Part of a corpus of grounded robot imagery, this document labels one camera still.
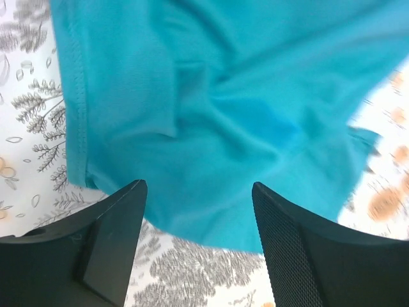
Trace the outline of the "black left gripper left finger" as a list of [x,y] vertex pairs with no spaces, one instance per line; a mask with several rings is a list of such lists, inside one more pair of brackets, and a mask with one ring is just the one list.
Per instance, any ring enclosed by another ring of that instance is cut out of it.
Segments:
[[148,188],[136,180],[60,221],[1,239],[2,306],[123,306]]

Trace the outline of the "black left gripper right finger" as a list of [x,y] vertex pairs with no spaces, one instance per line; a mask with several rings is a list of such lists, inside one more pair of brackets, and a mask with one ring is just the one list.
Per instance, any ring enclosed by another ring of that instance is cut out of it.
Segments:
[[252,201],[277,307],[408,305],[408,243],[331,222],[257,182]]

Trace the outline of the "teal t-shirt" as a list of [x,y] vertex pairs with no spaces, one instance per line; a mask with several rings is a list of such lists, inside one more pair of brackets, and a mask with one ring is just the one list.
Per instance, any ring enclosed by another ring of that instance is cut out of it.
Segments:
[[69,182],[141,179],[145,217],[262,250],[261,182],[335,220],[378,136],[348,126],[408,54],[407,1],[51,1]]

